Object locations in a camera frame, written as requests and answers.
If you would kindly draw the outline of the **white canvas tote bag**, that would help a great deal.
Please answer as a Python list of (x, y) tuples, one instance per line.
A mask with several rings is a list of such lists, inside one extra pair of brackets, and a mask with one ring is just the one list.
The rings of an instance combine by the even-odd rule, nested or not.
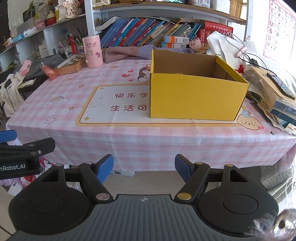
[(19, 73), (9, 74), (1, 83), (1, 106), (7, 118), (10, 118), (25, 101), (18, 90), (22, 83), (23, 76)]

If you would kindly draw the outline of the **pink checkered tablecloth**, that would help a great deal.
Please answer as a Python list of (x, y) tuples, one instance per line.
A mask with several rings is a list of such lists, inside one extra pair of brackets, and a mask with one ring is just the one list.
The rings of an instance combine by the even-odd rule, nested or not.
[(282, 132), (245, 100), (234, 121), (149, 117), (149, 85), (139, 83), (147, 60), (121, 60), (45, 81), (6, 124), (17, 144), (51, 137), (54, 163), (79, 165), (114, 157), (122, 171), (171, 171), (182, 154), (213, 168), (269, 166), (295, 160), (295, 137)]

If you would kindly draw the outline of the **yellow cardboard box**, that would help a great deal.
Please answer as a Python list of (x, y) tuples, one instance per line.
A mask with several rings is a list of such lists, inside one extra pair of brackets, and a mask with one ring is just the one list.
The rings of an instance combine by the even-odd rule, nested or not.
[(233, 121), (248, 82), (217, 56), (152, 50), (150, 116)]

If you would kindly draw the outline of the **grey folded clothing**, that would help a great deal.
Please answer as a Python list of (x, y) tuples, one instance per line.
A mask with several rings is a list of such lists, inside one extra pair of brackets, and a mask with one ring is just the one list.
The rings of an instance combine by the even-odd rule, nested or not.
[(50, 67), (51, 69), (54, 69), (64, 60), (65, 59), (60, 54), (55, 54), (45, 58), (33, 60), (29, 68), (29, 72), (25, 75), (24, 80), (35, 79), (43, 75), (45, 76), (45, 73), (41, 70), (42, 64)]

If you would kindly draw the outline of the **wooden chessboard box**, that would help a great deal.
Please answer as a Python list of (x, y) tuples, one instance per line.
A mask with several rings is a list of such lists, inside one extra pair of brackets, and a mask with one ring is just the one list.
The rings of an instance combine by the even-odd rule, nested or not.
[(53, 70), (57, 73), (58, 76), (77, 73), (86, 65), (85, 60), (86, 58), (85, 58), (84, 52), (74, 54), (74, 55), (71, 55), (64, 62), (59, 64)]

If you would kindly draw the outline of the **stack of books and papers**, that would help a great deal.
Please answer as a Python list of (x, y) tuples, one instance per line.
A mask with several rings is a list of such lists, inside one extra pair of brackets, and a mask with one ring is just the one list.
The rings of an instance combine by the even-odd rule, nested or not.
[(244, 78), (249, 83), (249, 95), (273, 126), (294, 136), (295, 100), (284, 96), (263, 69), (250, 67), (245, 70)]

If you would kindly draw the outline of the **pink cylindrical container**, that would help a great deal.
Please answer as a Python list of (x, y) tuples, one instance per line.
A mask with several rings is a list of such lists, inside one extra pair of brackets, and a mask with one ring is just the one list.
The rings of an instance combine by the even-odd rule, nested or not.
[(88, 68), (97, 68), (103, 65), (100, 37), (98, 35), (84, 37), (83, 48)]

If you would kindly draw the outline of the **pink purple scarf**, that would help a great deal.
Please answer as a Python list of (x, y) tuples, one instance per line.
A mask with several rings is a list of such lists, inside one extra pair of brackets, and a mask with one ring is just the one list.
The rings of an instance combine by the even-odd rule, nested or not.
[(172, 51), (177, 53), (194, 53), (190, 48), (180, 49), (180, 48), (159, 48), (154, 45), (145, 46), (131, 46), (131, 47), (109, 47), (103, 53), (103, 61), (105, 63), (111, 63), (114, 61), (128, 59), (147, 59), (151, 60), (152, 50), (164, 50)]

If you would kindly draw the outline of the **pink pig plush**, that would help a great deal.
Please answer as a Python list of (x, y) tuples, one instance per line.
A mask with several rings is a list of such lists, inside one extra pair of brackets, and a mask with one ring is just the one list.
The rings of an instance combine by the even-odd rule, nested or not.
[(189, 48), (194, 52), (199, 52), (202, 49), (202, 44), (199, 38), (189, 41)]

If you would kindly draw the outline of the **lower orange blue box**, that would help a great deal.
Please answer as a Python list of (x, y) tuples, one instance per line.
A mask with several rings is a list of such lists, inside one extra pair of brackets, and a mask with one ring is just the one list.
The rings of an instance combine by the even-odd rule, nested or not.
[(179, 44), (179, 43), (161, 43), (162, 48), (174, 48), (174, 49), (186, 49), (186, 44)]

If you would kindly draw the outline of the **orange blue white box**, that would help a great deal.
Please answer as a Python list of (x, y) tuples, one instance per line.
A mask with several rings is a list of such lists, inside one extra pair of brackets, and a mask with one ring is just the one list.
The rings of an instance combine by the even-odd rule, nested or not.
[(189, 38), (178, 36), (163, 36), (163, 42), (171, 44), (189, 44)]

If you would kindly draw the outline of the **red boxed book set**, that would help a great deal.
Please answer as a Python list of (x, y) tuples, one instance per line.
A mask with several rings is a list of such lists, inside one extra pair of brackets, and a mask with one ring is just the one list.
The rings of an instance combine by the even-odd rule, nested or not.
[(199, 20), (199, 24), (201, 25), (201, 28), (198, 31), (198, 38), (201, 41), (202, 47), (209, 46), (207, 37), (215, 31), (219, 32), (222, 35), (226, 35), (227, 33), (233, 33), (232, 27), (220, 23)]

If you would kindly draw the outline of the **row of colourful books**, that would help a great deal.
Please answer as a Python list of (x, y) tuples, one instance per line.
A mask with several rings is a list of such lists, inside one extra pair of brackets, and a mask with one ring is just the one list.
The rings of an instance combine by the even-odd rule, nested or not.
[(201, 25), (197, 22), (174, 23), (156, 17), (112, 17), (96, 27), (102, 34), (101, 47), (131, 47), (154, 45), (161, 47), (163, 36), (187, 37), (189, 41), (196, 39)]

